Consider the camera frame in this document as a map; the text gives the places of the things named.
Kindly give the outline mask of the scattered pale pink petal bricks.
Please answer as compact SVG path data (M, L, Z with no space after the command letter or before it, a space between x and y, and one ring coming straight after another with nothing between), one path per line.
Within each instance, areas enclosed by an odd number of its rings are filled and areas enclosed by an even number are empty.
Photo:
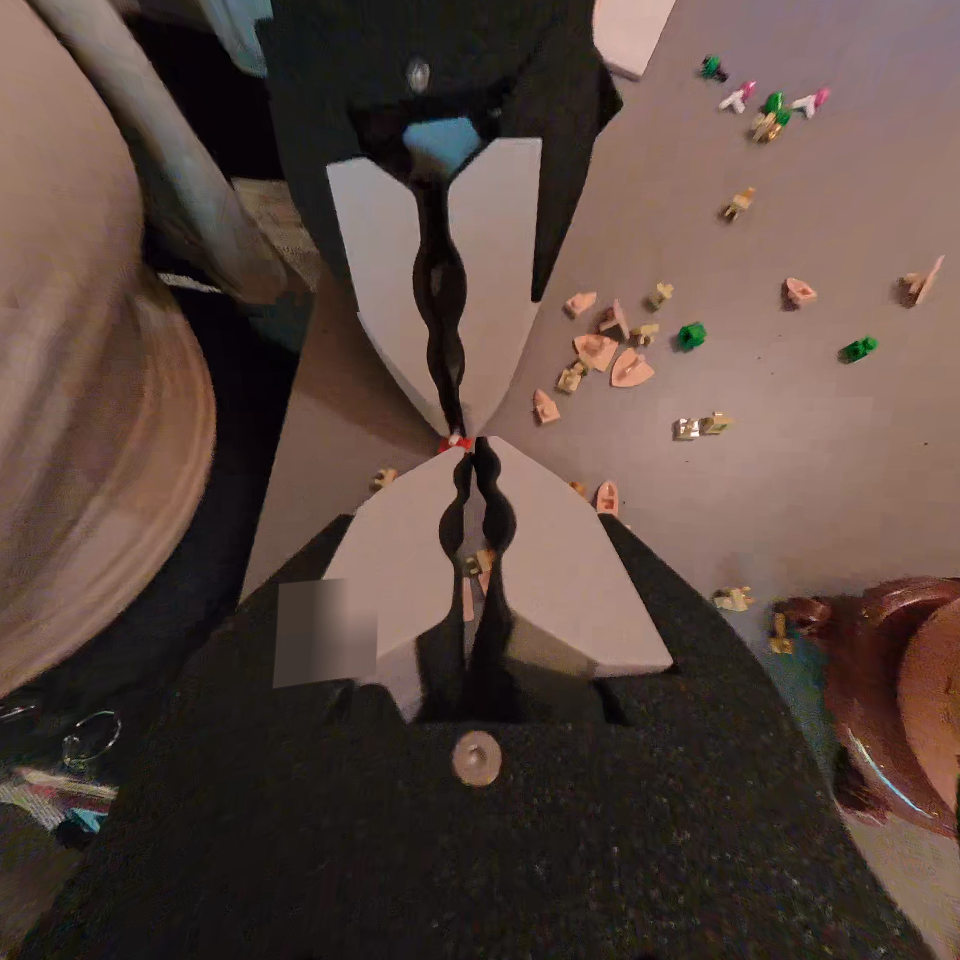
M709 594L758 588L859 593L932 575L958 587L958 323L881 329L836 291L798 306L785 282L669 340L631 337L607 307L521 390L520 429L491 433L556 468L599 480L619 516L599 521L612 559L588 559L571 520L534 536L536 571L557 587L585 561L601 586L628 575L658 627L714 621Z

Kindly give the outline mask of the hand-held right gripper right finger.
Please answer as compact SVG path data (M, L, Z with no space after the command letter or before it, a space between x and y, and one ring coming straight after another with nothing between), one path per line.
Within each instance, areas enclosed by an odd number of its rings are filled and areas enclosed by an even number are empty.
M674 660L591 503L509 442L474 448L495 553L483 657L567 678L665 672Z

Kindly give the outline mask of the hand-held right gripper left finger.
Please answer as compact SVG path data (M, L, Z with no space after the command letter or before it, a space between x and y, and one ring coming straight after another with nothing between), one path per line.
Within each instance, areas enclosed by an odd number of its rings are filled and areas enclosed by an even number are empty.
M459 695L471 473L465 450L447 450L384 486L356 510L322 577L329 677L382 687L408 722Z

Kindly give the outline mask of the green and tan brick cluster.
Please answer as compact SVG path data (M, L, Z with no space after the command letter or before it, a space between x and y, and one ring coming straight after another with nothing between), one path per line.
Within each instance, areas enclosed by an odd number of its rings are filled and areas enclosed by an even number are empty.
M782 90L774 90L763 102L750 125L750 141L756 144L773 142L789 123L792 113L786 106Z

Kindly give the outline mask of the person's pale shirt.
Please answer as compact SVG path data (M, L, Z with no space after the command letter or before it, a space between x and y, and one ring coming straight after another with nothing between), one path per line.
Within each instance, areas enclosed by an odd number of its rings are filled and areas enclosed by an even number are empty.
M1 688L75 654L167 562L208 482L209 370L143 263L105 101L27 2L1 11Z

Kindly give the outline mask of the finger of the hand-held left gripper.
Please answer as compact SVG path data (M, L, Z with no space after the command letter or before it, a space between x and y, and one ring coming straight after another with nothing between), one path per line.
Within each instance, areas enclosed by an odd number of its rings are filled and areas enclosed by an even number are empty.
M464 436L429 368L430 333L414 288L422 242L414 193L365 157L330 163L326 176L367 339L426 424L441 438Z
M470 437L509 391L539 311L532 286L541 157L539 138L498 138L449 187L449 232L465 274L459 398Z

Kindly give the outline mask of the grey desk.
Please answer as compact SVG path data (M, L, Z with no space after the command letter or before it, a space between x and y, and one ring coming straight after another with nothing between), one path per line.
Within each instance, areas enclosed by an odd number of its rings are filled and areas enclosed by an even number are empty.
M684 2L594 150L488 422L581 497L673 652L617 720L317 734L269 958L930 958L706 599L958 573L958 2Z

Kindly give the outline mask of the scattered tan small bricks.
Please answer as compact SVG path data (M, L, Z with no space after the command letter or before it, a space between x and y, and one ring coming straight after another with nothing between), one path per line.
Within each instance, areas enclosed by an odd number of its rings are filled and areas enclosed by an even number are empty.
M719 218L724 222L735 222L750 208L755 194L756 188L753 186L734 194L729 203L719 212ZM644 301L644 309L649 309L651 314L656 313L671 299L673 290L672 284L657 283L654 293ZM592 306L595 300L595 292L578 293L565 302L564 310L567 310L570 316L576 317ZM579 358L572 366L563 370L558 378L557 391L568 394L575 392L578 384L591 370L602 373L611 364L609 383L612 388L632 389L642 385L654 376L654 369L639 349L649 347L656 339L659 330L659 324L655 322L630 327L623 316L619 301L615 300L602 314L598 332L574 338L573 346ZM534 414L541 426L558 423L561 419L556 402L543 390L534 392L533 404ZM732 423L733 420L729 416L717 411L699 418L681 417L672 424L671 436L674 442L692 442L702 437L719 436ZM398 475L397 470L392 467L381 469L371 481L371 488L382 489L392 483ZM617 499L614 494L615 485L607 482L605 484L606 486L601 484L597 512L599 514L606 512L612 516L617 512L614 504L614 500ZM711 596L711 602L721 611L745 613L756 602L756 598L751 595L751 588L748 585L738 585L718 589ZM776 643L782 642L783 650L791 653L793 641L789 638L784 639L785 630L786 616L775 613L774 632L779 637Z

